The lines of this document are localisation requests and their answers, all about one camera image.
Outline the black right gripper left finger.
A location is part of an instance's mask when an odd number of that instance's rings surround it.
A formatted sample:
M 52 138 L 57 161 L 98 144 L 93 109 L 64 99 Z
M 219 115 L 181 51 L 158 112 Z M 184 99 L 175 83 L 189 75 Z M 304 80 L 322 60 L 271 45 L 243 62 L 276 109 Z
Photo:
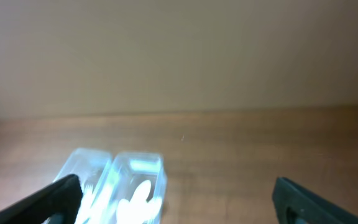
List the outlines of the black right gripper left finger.
M 69 174 L 0 211 L 0 224 L 74 224 L 83 192 L 80 179 Z

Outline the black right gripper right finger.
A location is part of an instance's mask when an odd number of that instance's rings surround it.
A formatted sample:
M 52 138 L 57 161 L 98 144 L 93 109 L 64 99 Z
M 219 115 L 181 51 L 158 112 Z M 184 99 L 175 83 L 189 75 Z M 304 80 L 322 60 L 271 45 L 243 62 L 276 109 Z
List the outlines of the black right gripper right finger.
M 279 224 L 358 224 L 358 216 L 286 177 L 276 179 L 272 200 Z

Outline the white fork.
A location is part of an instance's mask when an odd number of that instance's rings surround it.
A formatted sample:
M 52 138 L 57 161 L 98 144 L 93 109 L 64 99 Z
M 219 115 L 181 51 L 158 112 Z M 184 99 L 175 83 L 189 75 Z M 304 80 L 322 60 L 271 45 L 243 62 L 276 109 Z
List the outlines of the white fork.
M 94 185 L 93 184 L 85 184 L 82 187 L 84 195 L 92 195 L 93 194 Z

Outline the white plastic spoon thick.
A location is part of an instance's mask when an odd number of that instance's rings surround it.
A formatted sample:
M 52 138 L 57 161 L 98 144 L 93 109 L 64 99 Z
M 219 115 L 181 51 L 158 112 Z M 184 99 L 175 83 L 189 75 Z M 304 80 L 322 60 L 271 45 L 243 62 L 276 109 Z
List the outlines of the white plastic spoon thick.
M 121 199 L 116 209 L 116 223 L 117 224 L 133 224 L 135 218 L 132 214 L 132 204 L 126 199 Z

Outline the yellow plastic spoon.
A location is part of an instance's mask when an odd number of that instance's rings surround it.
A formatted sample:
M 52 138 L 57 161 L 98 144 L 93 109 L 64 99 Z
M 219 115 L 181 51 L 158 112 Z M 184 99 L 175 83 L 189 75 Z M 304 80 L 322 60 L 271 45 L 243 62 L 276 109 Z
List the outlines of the yellow plastic spoon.
M 146 203 L 151 191 L 151 186 L 152 183 L 150 180 L 145 180 L 141 184 L 139 184 L 134 190 L 130 203 L 133 205 L 140 205 Z

